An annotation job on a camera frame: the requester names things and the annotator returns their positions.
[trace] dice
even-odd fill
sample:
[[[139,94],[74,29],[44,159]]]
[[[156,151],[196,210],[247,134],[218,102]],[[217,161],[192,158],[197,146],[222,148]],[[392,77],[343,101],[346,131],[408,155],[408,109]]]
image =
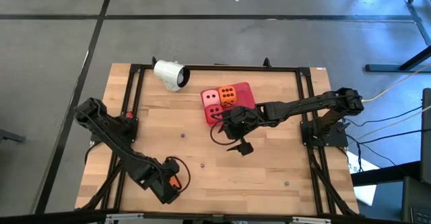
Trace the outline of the dice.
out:
[[[205,108],[212,105],[220,105],[220,97],[215,89],[202,92],[202,99],[203,107]]]
[[[210,125],[217,123],[218,119],[222,118],[222,115],[220,114],[220,115],[214,116],[216,119],[211,117],[211,115],[217,114],[217,113],[222,113],[222,112],[223,112],[223,108],[221,105],[212,105],[212,106],[206,107],[205,108],[205,115],[207,117],[207,123]]]
[[[220,94],[220,104],[223,107],[230,107],[236,104],[236,91],[234,86],[228,85],[218,89]]]

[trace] white cable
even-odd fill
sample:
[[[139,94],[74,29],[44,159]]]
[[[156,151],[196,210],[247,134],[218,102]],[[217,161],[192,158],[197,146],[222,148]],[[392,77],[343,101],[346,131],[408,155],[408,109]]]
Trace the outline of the white cable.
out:
[[[403,83],[405,80],[407,80],[408,78],[410,78],[411,76],[415,75],[416,73],[419,73],[420,71],[426,69],[427,67],[431,66],[431,63],[429,65],[426,65],[425,67],[417,70],[416,72],[412,73],[411,75],[407,76],[405,79],[402,79],[401,81],[398,81],[397,83],[393,84],[391,87],[387,88],[386,90],[384,90],[382,93],[378,94],[377,96],[374,96],[371,99],[368,100],[361,100],[361,102],[371,102],[379,97],[381,97],[384,93],[388,92],[390,89],[392,89],[393,87],[399,85],[400,83]]]
[[[379,131],[379,130],[383,130],[383,129],[388,128],[388,127],[390,127],[390,126],[395,126],[396,124],[401,123],[401,122],[403,122],[403,121],[405,121],[405,120],[408,120],[408,119],[412,118],[413,116],[416,116],[416,115],[418,115],[418,114],[421,114],[422,112],[424,112],[424,111],[428,110],[429,108],[431,108],[431,106],[428,106],[427,108],[423,109],[422,111],[417,112],[417,113],[415,113],[415,114],[412,114],[411,116],[409,116],[409,117],[407,117],[407,118],[404,118],[403,120],[399,120],[399,121],[394,122],[394,123],[392,123],[392,124],[389,124],[389,125],[387,125],[387,126],[380,127],[380,128],[378,128],[378,129],[376,129],[376,130],[373,130],[373,131],[371,131],[371,132],[369,132],[369,133],[366,133],[365,135],[362,135],[361,137],[358,137],[356,140],[359,140],[359,139],[361,139],[362,137],[368,136],[368,135],[370,135],[370,134],[372,134],[372,133],[375,133],[375,132],[377,132],[377,131]]]

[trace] concrete floor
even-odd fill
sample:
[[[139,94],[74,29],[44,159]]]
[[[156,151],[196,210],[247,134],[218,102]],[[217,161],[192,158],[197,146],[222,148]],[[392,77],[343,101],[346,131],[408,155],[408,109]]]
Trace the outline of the concrete floor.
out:
[[[1,13],[98,14],[103,0],[0,0]],[[414,5],[431,34],[431,2]],[[108,14],[293,14],[409,15],[403,0],[111,0]],[[31,211],[73,87],[94,29],[94,20],[1,20],[0,128],[27,136],[24,144],[0,144],[0,215]],[[152,56],[184,64],[326,67],[331,87],[353,87],[370,98],[405,77],[366,73],[368,63],[401,64],[425,48],[413,22],[127,20],[105,21],[81,95],[101,98],[111,63],[150,63]],[[421,104],[430,76],[416,75],[351,118],[386,118]],[[382,124],[350,126],[360,136]],[[383,130],[375,137],[420,128],[420,117]],[[90,134],[73,124],[48,212],[73,209]],[[370,144],[395,163],[418,160],[420,135]],[[363,149],[363,158],[381,166],[385,159]],[[377,188],[368,217],[399,219],[401,185]]]

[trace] wooden tabletop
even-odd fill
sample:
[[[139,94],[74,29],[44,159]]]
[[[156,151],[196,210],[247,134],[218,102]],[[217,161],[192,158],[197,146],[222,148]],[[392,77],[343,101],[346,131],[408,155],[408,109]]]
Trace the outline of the wooden tabletop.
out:
[[[103,97],[112,116],[120,114],[129,68],[130,64],[112,65]],[[315,94],[329,91],[326,69],[310,70]],[[152,70],[145,71],[139,101],[139,131],[132,148],[159,161],[169,155],[183,159],[191,171],[191,183],[172,204],[161,204],[151,190],[142,190],[127,176],[121,211],[316,214],[310,167],[300,135],[301,116],[293,116],[276,128],[261,127],[248,134],[246,140],[252,143],[255,151],[244,157],[237,151],[226,152],[229,147],[216,145],[209,138],[199,93],[243,81],[250,84],[256,103],[298,100],[294,73],[191,71],[185,88],[174,93],[166,90]],[[303,84],[305,97],[308,97],[305,79]],[[135,87],[132,88],[129,109]],[[331,182],[350,208],[358,212],[345,155],[336,148],[326,147],[325,150]],[[76,207],[85,205],[105,181],[110,156],[111,150],[105,144],[89,154]],[[187,173],[183,166],[180,166],[178,177],[186,184]],[[113,186],[110,207],[116,182]],[[320,188],[324,210],[328,211],[322,183]]]

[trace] orange dice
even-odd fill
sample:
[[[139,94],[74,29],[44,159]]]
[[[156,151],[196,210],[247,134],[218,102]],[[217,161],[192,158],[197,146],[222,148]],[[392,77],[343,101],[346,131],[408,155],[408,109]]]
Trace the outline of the orange dice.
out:
[[[234,86],[223,86],[218,89],[220,104],[223,107],[230,107],[236,104],[236,91]]]

